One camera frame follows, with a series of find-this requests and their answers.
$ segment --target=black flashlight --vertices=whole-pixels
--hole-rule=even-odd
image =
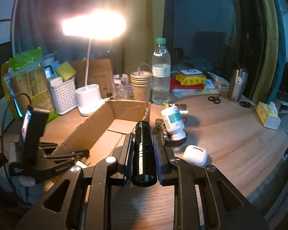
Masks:
[[[151,126],[146,121],[135,126],[131,182],[138,187],[150,187],[157,182]]]

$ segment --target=phone screen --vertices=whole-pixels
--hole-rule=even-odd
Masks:
[[[26,140],[28,124],[31,118],[31,112],[27,110],[24,118],[24,122],[22,123],[22,141]]]

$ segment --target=teal label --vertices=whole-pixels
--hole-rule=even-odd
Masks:
[[[182,118],[181,118],[180,113],[176,112],[172,115],[169,115],[169,120],[170,120],[170,123],[176,123],[176,122],[182,120]]]

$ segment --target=metal tin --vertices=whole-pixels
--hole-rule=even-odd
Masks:
[[[177,106],[183,122],[185,123],[189,116],[189,109],[186,104],[165,103],[165,107]]]
[[[234,70],[228,89],[228,98],[231,101],[240,101],[247,82],[247,76],[248,72],[245,68]]]

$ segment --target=desk lamp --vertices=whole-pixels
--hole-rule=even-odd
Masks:
[[[110,40],[123,33],[126,21],[117,13],[97,10],[90,15],[79,16],[63,22],[63,34],[66,36],[88,37],[88,55],[85,70],[85,86],[76,90],[78,108],[82,116],[89,116],[103,103],[99,85],[88,85],[88,68],[92,39]]]

